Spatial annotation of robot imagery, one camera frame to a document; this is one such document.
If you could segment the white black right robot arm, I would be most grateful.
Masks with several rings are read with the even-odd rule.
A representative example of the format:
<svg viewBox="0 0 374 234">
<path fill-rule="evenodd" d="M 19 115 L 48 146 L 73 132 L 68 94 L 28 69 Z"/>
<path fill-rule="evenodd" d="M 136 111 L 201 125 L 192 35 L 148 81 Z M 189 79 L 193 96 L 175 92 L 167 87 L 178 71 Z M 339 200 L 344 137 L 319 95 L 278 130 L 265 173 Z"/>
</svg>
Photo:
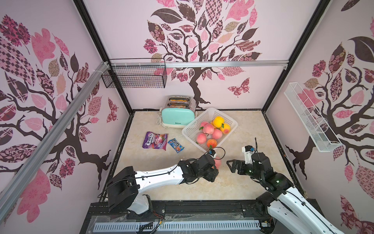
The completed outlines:
<svg viewBox="0 0 374 234">
<path fill-rule="evenodd" d="M 273 170 L 264 153 L 245 152 L 245 160 L 228 160 L 232 173 L 249 176 L 265 193 L 256 198 L 255 210 L 282 223 L 294 234 L 342 234 L 299 192 L 283 174 Z"/>
</svg>

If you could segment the yellow peach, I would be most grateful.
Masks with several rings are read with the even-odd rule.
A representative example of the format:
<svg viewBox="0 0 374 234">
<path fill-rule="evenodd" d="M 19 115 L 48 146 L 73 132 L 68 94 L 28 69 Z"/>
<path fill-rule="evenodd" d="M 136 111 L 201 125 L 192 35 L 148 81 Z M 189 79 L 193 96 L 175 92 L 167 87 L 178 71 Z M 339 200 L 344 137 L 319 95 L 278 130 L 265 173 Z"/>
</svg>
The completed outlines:
<svg viewBox="0 0 374 234">
<path fill-rule="evenodd" d="M 225 123 L 225 120 L 224 120 L 224 118 L 221 117 L 221 116 L 217 116 L 217 117 L 212 121 L 212 125 L 213 125 L 215 128 L 217 128 L 217 129 L 221 128 L 222 125 L 223 125 L 224 123 Z"/>
<path fill-rule="evenodd" d="M 220 130 L 223 132 L 223 134 L 227 135 L 231 131 L 231 126 L 227 123 L 223 123 L 220 127 Z"/>
</svg>

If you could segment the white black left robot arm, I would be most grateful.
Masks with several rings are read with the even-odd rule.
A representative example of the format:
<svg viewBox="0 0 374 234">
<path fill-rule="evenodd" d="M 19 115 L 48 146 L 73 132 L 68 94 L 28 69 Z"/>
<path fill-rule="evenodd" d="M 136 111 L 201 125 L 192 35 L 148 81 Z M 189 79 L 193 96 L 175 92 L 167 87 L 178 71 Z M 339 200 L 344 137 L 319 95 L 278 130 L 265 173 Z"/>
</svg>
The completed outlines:
<svg viewBox="0 0 374 234">
<path fill-rule="evenodd" d="M 152 209 L 146 191 L 168 185 L 193 184 L 201 178 L 214 182 L 218 174 L 215 160 L 209 154 L 154 171 L 135 171 L 132 166 L 126 167 L 106 184 L 108 211 L 129 210 L 141 215 Z"/>
</svg>

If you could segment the yellow peach front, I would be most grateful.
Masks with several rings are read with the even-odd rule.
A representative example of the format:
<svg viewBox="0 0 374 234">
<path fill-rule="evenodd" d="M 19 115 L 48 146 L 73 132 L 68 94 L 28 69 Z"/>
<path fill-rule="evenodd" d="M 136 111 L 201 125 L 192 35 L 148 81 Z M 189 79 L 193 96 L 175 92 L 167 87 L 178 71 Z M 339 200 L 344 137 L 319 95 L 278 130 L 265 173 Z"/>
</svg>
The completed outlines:
<svg viewBox="0 0 374 234">
<path fill-rule="evenodd" d="M 217 116 L 217 117 L 212 121 L 212 125 L 213 125 L 215 128 L 217 128 L 217 129 L 221 128 L 222 125 L 223 125 L 224 123 L 225 123 L 225 120 L 224 120 L 224 118 L 221 117 L 221 116 Z"/>
</svg>

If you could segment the small pink peach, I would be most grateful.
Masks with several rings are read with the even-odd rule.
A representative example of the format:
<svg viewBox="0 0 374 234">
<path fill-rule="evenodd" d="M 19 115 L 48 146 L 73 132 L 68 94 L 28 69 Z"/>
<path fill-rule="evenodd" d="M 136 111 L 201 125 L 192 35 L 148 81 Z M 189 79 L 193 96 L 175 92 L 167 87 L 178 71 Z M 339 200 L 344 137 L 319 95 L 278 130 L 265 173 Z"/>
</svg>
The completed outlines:
<svg viewBox="0 0 374 234">
<path fill-rule="evenodd" d="M 213 139 L 220 139 L 223 136 L 223 132 L 220 129 L 215 129 L 212 138 Z"/>
</svg>

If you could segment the orange red peach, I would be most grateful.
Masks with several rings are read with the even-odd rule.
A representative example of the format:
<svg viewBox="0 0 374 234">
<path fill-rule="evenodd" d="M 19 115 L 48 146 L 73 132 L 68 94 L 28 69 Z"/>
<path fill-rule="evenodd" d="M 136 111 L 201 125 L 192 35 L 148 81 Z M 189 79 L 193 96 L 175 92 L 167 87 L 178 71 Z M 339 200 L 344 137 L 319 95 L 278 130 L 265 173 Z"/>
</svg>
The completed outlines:
<svg viewBox="0 0 374 234">
<path fill-rule="evenodd" d="M 208 149 L 213 149 L 213 148 L 217 147 L 218 143 L 217 143 L 217 140 L 211 138 L 211 139 L 207 140 L 206 145 L 207 145 Z"/>
</svg>

